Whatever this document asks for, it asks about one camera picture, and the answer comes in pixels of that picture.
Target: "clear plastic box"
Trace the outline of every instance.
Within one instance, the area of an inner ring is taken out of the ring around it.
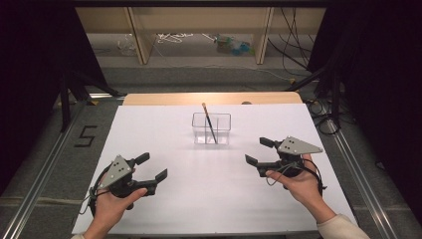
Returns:
[[[231,129],[230,114],[208,114],[208,116],[211,121],[212,129],[205,113],[193,114],[192,128],[195,143],[229,144]]]

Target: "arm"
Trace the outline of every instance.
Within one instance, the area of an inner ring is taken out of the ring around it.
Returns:
[[[118,198],[110,192],[102,194],[97,199],[97,212],[94,220],[84,235],[74,236],[72,239],[102,239],[110,229],[121,219],[126,208],[145,195],[146,188],[133,191],[128,197]]]
[[[304,154],[303,159],[312,160],[309,154]],[[309,161],[305,161],[305,166],[312,171],[317,170]],[[303,171],[292,178],[285,177],[281,173],[272,170],[267,171],[266,174],[268,177],[283,183],[295,200],[300,202],[310,212],[316,220],[318,231],[323,238],[368,238],[360,228],[353,225],[349,220],[344,220],[345,216],[338,216],[325,203],[317,190],[317,179],[310,173]]]

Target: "white table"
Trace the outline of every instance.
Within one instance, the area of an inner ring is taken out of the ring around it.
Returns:
[[[126,159],[149,152],[133,179],[147,180],[168,168],[156,194],[135,202],[110,234],[161,236],[271,235],[316,231],[312,216],[281,184],[269,186],[245,161],[276,161],[273,148],[259,137],[283,140],[291,135],[323,148],[304,104],[208,105],[209,113],[232,117],[229,145],[194,144],[191,120],[198,106],[119,107],[91,185],[116,155]],[[327,189],[323,196],[336,212],[354,217],[323,153],[313,154]],[[73,233],[91,223],[80,215]]]

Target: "wrist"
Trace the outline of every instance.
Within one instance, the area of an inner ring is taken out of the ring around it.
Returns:
[[[112,227],[93,220],[88,230],[84,233],[85,239],[103,239]]]
[[[336,215],[335,212],[326,205],[322,197],[305,202],[303,205],[311,213],[318,224],[324,223]]]

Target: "human hand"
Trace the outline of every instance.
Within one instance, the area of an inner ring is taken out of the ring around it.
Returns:
[[[312,158],[310,154],[303,154],[302,158],[306,159],[304,160],[305,167],[312,170],[313,172],[317,171],[314,164],[311,163]],[[268,170],[266,175],[286,186],[295,200],[302,204],[309,200],[316,200],[321,198],[317,190],[317,179],[307,171],[302,171],[298,176],[295,177],[286,177],[280,172],[274,170]]]
[[[98,191],[96,215],[88,230],[86,239],[104,238],[110,229],[121,219],[126,208],[145,195],[146,188],[133,191],[128,197],[119,198],[102,189]]]
[[[302,158],[306,159],[304,160],[305,167],[313,172],[317,171],[310,154],[303,154]],[[335,216],[319,194],[317,179],[309,172],[302,171],[298,176],[286,177],[280,172],[268,170],[266,175],[288,188],[295,200],[313,215],[317,223],[323,223]]]

